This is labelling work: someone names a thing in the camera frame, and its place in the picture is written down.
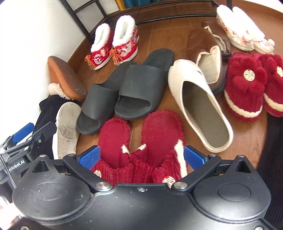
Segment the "red knit slipper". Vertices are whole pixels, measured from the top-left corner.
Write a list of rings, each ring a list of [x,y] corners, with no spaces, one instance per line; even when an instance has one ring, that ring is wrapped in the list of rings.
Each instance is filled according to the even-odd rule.
[[[141,145],[131,153],[133,183],[165,183],[171,187],[187,176],[185,132],[176,112],[149,114],[141,130]]]
[[[121,118],[106,121],[98,139],[100,160],[91,172],[113,186],[132,183],[134,167],[129,152],[130,138],[131,128],[127,121]]]

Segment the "white worn shoe sole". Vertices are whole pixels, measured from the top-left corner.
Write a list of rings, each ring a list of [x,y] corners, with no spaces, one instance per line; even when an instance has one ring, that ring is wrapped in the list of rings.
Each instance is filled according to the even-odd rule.
[[[74,102],[64,103],[56,116],[57,131],[53,136],[52,151],[55,160],[76,153],[79,132],[76,129],[81,107]]]

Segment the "cream white slipper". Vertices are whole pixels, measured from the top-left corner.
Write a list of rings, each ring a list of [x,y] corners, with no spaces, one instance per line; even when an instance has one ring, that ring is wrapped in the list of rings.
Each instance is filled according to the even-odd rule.
[[[168,72],[168,86],[204,147],[212,153],[226,150],[233,141],[233,129],[201,69],[190,60],[174,61]]]

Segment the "black slide sandal left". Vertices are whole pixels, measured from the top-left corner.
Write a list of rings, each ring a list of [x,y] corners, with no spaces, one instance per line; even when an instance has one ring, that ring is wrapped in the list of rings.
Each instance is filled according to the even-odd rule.
[[[87,136],[97,134],[104,123],[114,116],[119,90],[131,65],[135,62],[122,63],[106,81],[90,87],[76,122],[79,133]]]

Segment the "black slide sandal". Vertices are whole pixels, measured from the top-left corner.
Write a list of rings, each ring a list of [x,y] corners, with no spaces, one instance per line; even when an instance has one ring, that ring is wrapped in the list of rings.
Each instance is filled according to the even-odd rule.
[[[119,90],[131,65],[135,62],[122,63],[106,81],[90,87],[76,122],[79,133],[87,136],[97,134],[104,123],[114,116]]]
[[[150,53],[141,65],[131,65],[119,90],[115,105],[116,116],[136,120],[157,110],[174,60],[172,50],[161,48]]]

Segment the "red fluffy flower slipper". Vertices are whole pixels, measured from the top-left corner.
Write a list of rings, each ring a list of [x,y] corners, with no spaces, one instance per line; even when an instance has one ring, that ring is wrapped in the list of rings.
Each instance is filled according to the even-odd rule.
[[[243,122],[259,119],[267,73],[259,60],[236,52],[228,60],[224,97],[230,112]]]
[[[260,54],[254,52],[252,57],[257,59],[267,73],[267,84],[264,90],[264,107],[275,117],[282,117],[282,57],[278,54]]]

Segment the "red embroidered bootie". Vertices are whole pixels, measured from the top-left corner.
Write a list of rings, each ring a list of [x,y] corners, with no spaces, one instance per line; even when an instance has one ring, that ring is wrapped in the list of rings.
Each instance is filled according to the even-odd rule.
[[[138,53],[139,32],[135,20],[130,15],[119,17],[114,30],[110,56],[114,65],[131,61]]]
[[[106,65],[111,59],[110,49],[112,48],[114,33],[109,24],[99,25],[95,31],[94,42],[91,46],[91,54],[86,55],[84,61],[92,70],[98,70]]]

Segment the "brown leather slipper near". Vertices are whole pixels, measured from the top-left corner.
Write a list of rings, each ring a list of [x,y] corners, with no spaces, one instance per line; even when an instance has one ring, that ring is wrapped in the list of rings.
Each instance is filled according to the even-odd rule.
[[[222,54],[214,36],[204,28],[193,29],[187,39],[187,59],[193,61],[204,74],[214,94],[224,90]]]

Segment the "brown leather slipper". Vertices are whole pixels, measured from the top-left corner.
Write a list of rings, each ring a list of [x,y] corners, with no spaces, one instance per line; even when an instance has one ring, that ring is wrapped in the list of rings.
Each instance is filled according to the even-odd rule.
[[[204,28],[193,29],[187,39],[187,59],[193,61],[204,74],[214,94],[224,90],[222,54],[214,36]]]
[[[215,38],[217,44],[220,47],[222,60],[227,61],[231,55],[231,44],[226,32],[216,22],[211,20],[204,20],[201,22],[201,26],[208,30]]]

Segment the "red embroidered bootie right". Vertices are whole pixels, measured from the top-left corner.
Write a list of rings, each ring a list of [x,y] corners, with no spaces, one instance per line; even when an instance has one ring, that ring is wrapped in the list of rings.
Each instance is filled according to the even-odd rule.
[[[139,32],[135,20],[130,15],[119,17],[114,30],[110,56],[114,65],[131,61],[138,53]]]

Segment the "white embroidered bootie right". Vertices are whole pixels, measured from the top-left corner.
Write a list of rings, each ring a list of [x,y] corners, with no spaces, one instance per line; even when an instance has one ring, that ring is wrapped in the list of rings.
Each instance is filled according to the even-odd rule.
[[[254,50],[260,54],[273,54],[275,42],[272,39],[265,39],[265,34],[257,27],[254,21],[239,7],[232,8],[235,16],[244,20],[247,33],[251,36],[254,43]]]

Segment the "white embroidered bootie left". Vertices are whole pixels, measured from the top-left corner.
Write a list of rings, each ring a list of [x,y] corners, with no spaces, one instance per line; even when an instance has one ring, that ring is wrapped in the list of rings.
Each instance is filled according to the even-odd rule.
[[[219,26],[226,32],[230,43],[234,47],[243,51],[254,50],[255,47],[251,36],[230,8],[221,4],[217,7],[216,14]]]

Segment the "black metal shoe rack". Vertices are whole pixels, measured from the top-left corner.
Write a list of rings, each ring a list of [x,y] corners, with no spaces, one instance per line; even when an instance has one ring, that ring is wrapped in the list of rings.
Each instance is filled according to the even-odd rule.
[[[108,23],[113,26],[114,21],[122,15],[131,15],[134,17],[136,24],[147,24],[150,22],[157,22],[162,20],[189,18],[189,17],[215,17],[216,8],[220,5],[219,1],[160,1],[151,4],[146,4],[138,7],[128,8],[121,11],[116,11],[110,14],[100,3],[100,1],[87,1],[79,6],[77,9],[72,9],[68,1],[61,1],[63,7],[67,10],[74,22],[84,34],[85,38],[92,42],[94,40],[94,33],[96,28],[102,23]],[[78,13],[91,5],[96,5],[102,18],[94,26],[93,29],[88,30]]]

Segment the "gold curtain trim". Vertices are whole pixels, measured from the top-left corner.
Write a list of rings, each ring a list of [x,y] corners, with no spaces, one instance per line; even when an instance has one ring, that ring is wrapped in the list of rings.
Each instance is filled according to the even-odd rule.
[[[126,10],[124,0],[115,0],[115,3],[120,11]]]

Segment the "teal blue curtain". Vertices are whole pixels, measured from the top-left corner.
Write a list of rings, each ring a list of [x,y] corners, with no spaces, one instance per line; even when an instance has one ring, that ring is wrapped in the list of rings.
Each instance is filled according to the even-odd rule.
[[[142,5],[147,5],[155,2],[160,2],[162,0],[123,0],[126,8],[139,7]]]

